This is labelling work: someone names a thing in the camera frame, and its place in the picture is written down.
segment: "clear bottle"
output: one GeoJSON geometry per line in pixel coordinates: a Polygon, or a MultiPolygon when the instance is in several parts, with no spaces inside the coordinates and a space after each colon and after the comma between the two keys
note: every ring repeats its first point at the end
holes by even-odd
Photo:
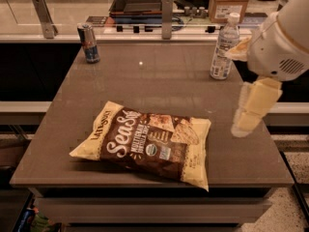
{"type": "Polygon", "coordinates": [[[239,14],[230,13],[228,23],[219,31],[218,41],[211,62],[211,77],[224,80],[228,77],[232,60],[225,52],[239,43],[239,14]]]}

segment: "desk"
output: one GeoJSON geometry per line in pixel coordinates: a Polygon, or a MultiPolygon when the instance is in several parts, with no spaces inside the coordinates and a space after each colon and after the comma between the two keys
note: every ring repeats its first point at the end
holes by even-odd
{"type": "Polygon", "coordinates": [[[209,76],[213,43],[100,43],[100,62],[79,51],[11,184],[36,194],[54,221],[244,223],[293,179],[261,124],[246,138],[230,133],[241,78],[209,76]],[[92,131],[107,101],[142,112],[209,118],[210,192],[69,152],[92,131]]]}

